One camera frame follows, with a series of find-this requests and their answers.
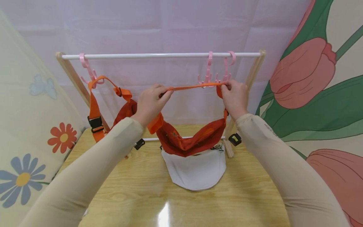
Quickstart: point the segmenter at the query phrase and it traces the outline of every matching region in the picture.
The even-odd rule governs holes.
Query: white fabric pad
[[[223,145],[221,150],[206,150],[188,157],[162,150],[161,155],[174,184],[191,191],[202,191],[216,185],[226,170]]]

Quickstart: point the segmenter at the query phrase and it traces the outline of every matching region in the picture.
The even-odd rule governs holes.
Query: hand
[[[161,84],[154,84],[143,91],[137,103],[137,111],[131,118],[138,121],[145,128],[161,112],[171,97],[174,91],[167,91],[169,88]]]
[[[245,84],[230,80],[223,84],[221,89],[224,106],[234,121],[248,113],[248,91]]]

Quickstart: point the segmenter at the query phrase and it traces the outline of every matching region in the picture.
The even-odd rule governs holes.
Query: orange strap
[[[204,87],[204,86],[216,86],[217,88],[217,95],[220,98],[222,97],[222,90],[221,90],[221,83],[205,83],[205,84],[198,84],[198,85],[193,85],[193,86],[184,86],[184,87],[175,87],[175,88],[169,88],[168,91],[170,90],[186,90],[186,89],[191,89],[191,88],[200,88],[200,87]],[[224,111],[224,119],[227,118],[227,111]],[[164,118],[163,115],[161,113],[159,113],[148,125],[147,128],[149,130],[149,132],[151,134],[154,134],[159,128],[161,128],[163,126],[164,123]]]
[[[115,93],[123,97],[127,102],[130,102],[132,98],[132,94],[129,90],[121,89],[116,86],[110,79],[105,77],[104,75],[99,76],[96,80],[88,82],[88,89],[90,90],[90,115],[88,116],[88,122],[91,125],[91,131],[93,133],[93,138],[96,142],[100,141],[103,137],[105,137],[105,133],[103,131],[103,125],[101,120],[101,113],[99,111],[99,107],[97,104],[97,100],[92,93],[93,85],[99,80],[108,80],[114,86]]]

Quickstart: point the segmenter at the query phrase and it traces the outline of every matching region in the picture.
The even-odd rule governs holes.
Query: red fabric
[[[112,127],[114,127],[119,121],[121,121],[125,117],[131,117],[136,113],[136,111],[137,102],[135,102],[133,99],[130,99],[130,102],[127,102],[118,112]]]
[[[92,94],[92,85],[100,79],[109,80],[105,76],[99,76],[97,80],[92,81],[88,84],[91,93],[90,119],[100,117],[100,111],[96,98]],[[131,99],[132,94],[129,90],[120,89],[114,83],[112,84],[115,87],[114,90],[116,94],[118,96],[122,96],[127,101],[127,103],[121,108],[121,110],[117,114],[117,117],[113,124],[114,127],[119,121],[121,121],[125,117],[131,117],[136,113],[137,103]],[[170,88],[170,90],[184,90],[184,89],[197,88],[208,85],[216,86],[217,95],[220,98],[222,98],[222,91],[220,87],[221,84],[219,83],[208,83],[195,86],[177,87],[177,88]],[[201,128],[192,138],[187,138],[187,139],[183,139],[176,131],[176,129],[173,126],[171,126],[171,124],[165,122],[163,115],[161,113],[159,113],[158,116],[155,117],[155,119],[153,119],[147,127],[151,134],[156,132],[165,152],[182,157],[187,157],[208,150],[218,143],[218,141],[221,139],[223,135],[223,131],[226,126],[227,115],[228,115],[227,111],[224,110],[224,117],[222,119],[207,124],[206,126]],[[96,142],[98,142],[104,137],[104,132],[103,130],[101,130],[97,133],[94,133],[93,136]]]

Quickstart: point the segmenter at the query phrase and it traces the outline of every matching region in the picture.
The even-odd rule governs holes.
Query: wooden clothes rack
[[[247,80],[245,84],[248,87],[248,92],[250,91],[252,84],[257,76],[257,73],[262,65],[262,62],[266,56],[265,50],[260,50],[258,53],[235,53],[236,57],[253,57],[254,62],[250,68],[250,71],[247,76]],[[151,54],[85,54],[85,59],[126,59],[126,58],[185,58],[185,57],[208,57],[209,53],[151,53]],[[230,57],[230,53],[213,53],[213,57]],[[90,94],[88,93],[88,89],[85,87],[84,83],[78,76],[75,71],[73,65],[69,60],[79,60],[78,54],[66,55],[63,52],[56,53],[56,59],[59,64],[62,66],[64,72],[67,74],[69,79],[72,81],[73,85],[76,87],[77,91],[87,104],[90,106]],[[110,131],[110,127],[107,122],[103,118],[101,114],[101,119],[103,123],[103,127],[106,131]],[[229,158],[233,158],[234,153],[232,150],[231,143],[228,138],[237,132],[237,127],[235,122],[231,119],[227,124],[223,136],[221,138],[225,150],[227,151],[227,155]],[[144,139],[145,141],[156,141],[158,138],[148,138]]]

